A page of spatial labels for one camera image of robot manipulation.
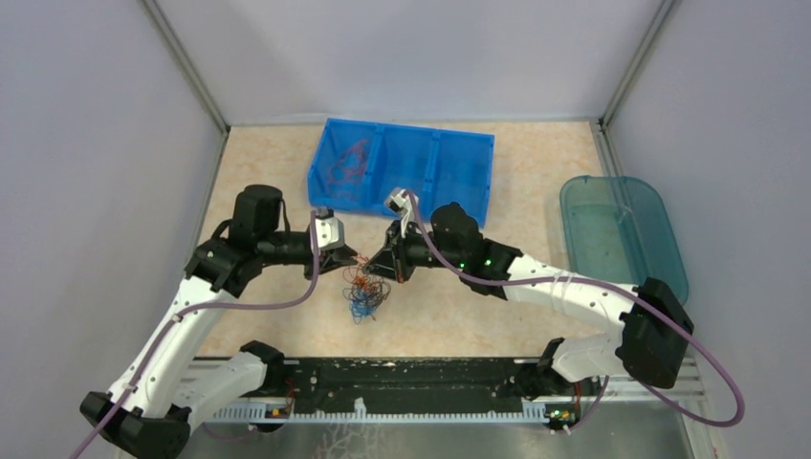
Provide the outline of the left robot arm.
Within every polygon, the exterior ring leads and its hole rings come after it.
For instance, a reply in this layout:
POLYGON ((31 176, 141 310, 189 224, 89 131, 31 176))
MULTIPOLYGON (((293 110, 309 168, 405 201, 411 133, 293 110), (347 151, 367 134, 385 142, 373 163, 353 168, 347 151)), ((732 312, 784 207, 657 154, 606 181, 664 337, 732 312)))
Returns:
POLYGON ((87 394, 81 414, 101 437, 136 458, 175 458, 192 433, 243 395, 291 389, 282 352, 251 341, 207 376, 183 383, 213 326, 264 269, 299 266, 311 284, 355 263, 342 221, 315 209, 305 230, 290 227, 274 186, 246 186, 232 217, 198 246, 161 324, 125 372, 105 391, 87 394))

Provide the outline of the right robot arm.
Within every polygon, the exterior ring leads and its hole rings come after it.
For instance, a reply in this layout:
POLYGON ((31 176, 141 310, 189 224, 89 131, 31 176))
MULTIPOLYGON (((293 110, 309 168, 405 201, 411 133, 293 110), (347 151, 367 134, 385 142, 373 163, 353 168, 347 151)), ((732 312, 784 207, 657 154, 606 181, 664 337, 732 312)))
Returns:
POLYGON ((649 277, 640 285, 619 284, 556 268, 484 237, 456 202, 437 208, 428 229, 403 190, 386 205, 399 218, 367 273, 404 283, 418 268, 444 268, 480 295, 546 306, 599 328, 591 337, 548 343, 538 369, 547 392, 562 394, 587 378, 620 375, 674 387, 693 324, 666 282, 649 277))

